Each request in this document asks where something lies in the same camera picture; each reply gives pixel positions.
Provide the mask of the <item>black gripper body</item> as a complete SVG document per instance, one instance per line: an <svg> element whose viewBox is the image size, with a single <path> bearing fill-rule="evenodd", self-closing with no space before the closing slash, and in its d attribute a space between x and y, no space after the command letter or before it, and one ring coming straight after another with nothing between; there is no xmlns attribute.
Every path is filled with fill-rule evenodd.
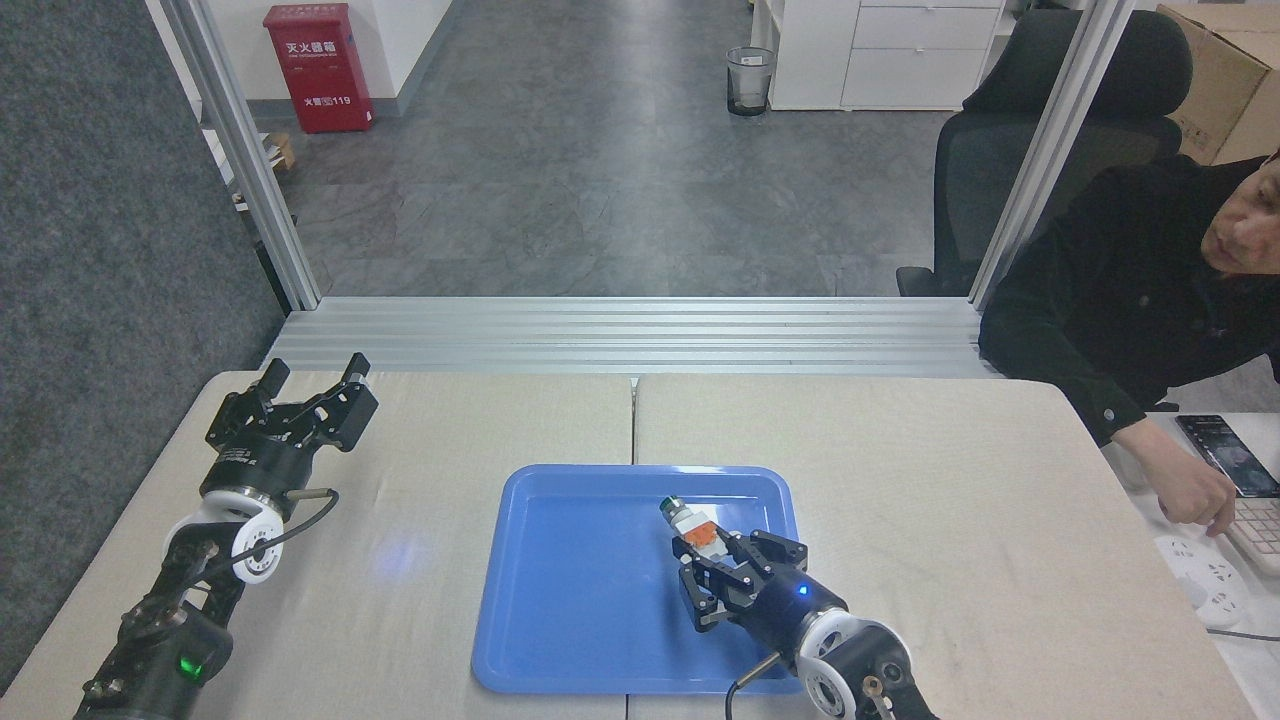
<svg viewBox="0 0 1280 720"><path fill-rule="evenodd" d="M831 609L847 611L849 605L806 573L787 565L771 565L772 574L762 579L750 607L745 610L745 630L771 652L794 657L817 616Z"/></svg>
<svg viewBox="0 0 1280 720"><path fill-rule="evenodd" d="M200 486L200 495L230 491L275 507L294 507L291 491L303 489L311 477L314 451L275 438L229 441Z"/></svg>

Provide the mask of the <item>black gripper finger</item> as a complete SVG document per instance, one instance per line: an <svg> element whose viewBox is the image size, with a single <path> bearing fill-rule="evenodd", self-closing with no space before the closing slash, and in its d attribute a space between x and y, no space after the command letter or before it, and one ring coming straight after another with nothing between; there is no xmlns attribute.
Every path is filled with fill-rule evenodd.
<svg viewBox="0 0 1280 720"><path fill-rule="evenodd" d="M710 559L676 548L676 559L695 632L707 633L723 620L735 621L753 601L751 566L735 555Z"/></svg>
<svg viewBox="0 0 1280 720"><path fill-rule="evenodd" d="M769 580L782 571L805 571L808 546L795 539L753 530L750 534L723 528L717 536L727 548L728 560L714 561L717 580Z"/></svg>
<svg viewBox="0 0 1280 720"><path fill-rule="evenodd" d="M287 443L308 451L319 446L353 451L379 407L365 382L370 369L364 354L353 354L338 383L287 418Z"/></svg>
<svg viewBox="0 0 1280 720"><path fill-rule="evenodd" d="M259 380L241 393L228 393L206 434L211 447L224 447L244 428L257 430L268 424L273 400L283 388L291 369L283 360L271 360Z"/></svg>

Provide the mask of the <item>person's hand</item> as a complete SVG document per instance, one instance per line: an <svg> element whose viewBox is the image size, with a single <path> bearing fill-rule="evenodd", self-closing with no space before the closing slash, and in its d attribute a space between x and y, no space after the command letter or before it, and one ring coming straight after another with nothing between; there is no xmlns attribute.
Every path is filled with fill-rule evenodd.
<svg viewBox="0 0 1280 720"><path fill-rule="evenodd" d="M1175 441L1166 438L1142 451L1140 468L1170 521L1202 525L1208 537L1224 534L1233 524L1234 483Z"/></svg>

